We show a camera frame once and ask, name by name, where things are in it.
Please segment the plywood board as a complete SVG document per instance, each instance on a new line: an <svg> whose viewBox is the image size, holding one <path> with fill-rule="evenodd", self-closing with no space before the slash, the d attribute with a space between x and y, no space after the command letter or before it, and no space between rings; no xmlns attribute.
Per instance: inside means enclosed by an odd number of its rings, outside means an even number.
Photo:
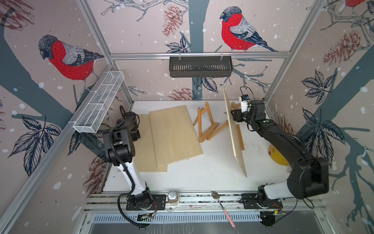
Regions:
<svg viewBox="0 0 374 234"><path fill-rule="evenodd" d="M247 172L245 168L245 162L244 162L243 152L242 152L242 148L240 144L240 137L238 134L237 124L231 114L232 107L230 105L225 88L223 88L223 93L224 93L224 99L225 99L225 107L226 107L227 116L228 116L228 125L230 129L230 137L231 137L231 142L232 142L233 154L244 176L247 177Z"/></svg>
<svg viewBox="0 0 374 234"><path fill-rule="evenodd" d="M203 154L185 105L151 111L157 166L164 166Z"/></svg>
<svg viewBox="0 0 374 234"><path fill-rule="evenodd" d="M141 173L166 173L168 167L157 166L154 149L153 133L151 128L151 120L149 115L141 114L138 130L140 132L140 139L132 141L130 134L128 134L130 143L130 153L133 156L132 160Z"/></svg>

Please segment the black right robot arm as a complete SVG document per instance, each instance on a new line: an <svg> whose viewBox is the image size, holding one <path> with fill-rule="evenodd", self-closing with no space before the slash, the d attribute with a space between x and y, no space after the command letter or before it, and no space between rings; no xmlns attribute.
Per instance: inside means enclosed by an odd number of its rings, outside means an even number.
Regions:
<svg viewBox="0 0 374 234"><path fill-rule="evenodd" d="M258 188L257 204L270 206L278 199L306 199L329 191L328 162L312 156L296 136L285 133L280 126L266 117L265 104L240 96L241 107L231 111L235 122L245 122L250 131L270 142L286 159L291 173L284 182L262 185Z"/></svg>

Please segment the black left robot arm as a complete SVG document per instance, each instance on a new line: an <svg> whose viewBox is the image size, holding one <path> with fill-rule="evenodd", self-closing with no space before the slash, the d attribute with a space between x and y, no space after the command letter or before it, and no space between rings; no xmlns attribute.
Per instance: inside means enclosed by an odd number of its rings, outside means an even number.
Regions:
<svg viewBox="0 0 374 234"><path fill-rule="evenodd" d="M134 142L140 139L139 116L126 112L114 127L103 132L107 162L123 174L130 190L125 193L128 203L138 210L147 210L153 205L153 198L145 180L136 169Z"/></svg>

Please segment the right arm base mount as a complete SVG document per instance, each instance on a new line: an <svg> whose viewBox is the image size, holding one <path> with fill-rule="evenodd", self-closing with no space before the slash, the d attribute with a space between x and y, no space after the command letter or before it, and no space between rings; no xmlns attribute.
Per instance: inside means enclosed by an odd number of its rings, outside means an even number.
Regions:
<svg viewBox="0 0 374 234"><path fill-rule="evenodd" d="M239 200L245 209L283 209L280 199L269 199L266 195L258 195L257 193L244 193L241 194Z"/></svg>

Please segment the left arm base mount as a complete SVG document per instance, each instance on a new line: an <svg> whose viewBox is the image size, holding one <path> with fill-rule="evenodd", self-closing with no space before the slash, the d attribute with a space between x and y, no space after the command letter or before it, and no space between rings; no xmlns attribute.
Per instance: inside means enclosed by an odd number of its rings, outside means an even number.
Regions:
<svg viewBox="0 0 374 234"><path fill-rule="evenodd" d="M162 194L152 194L151 200L146 199L139 202L127 202L126 211L163 211L166 207L167 196Z"/></svg>

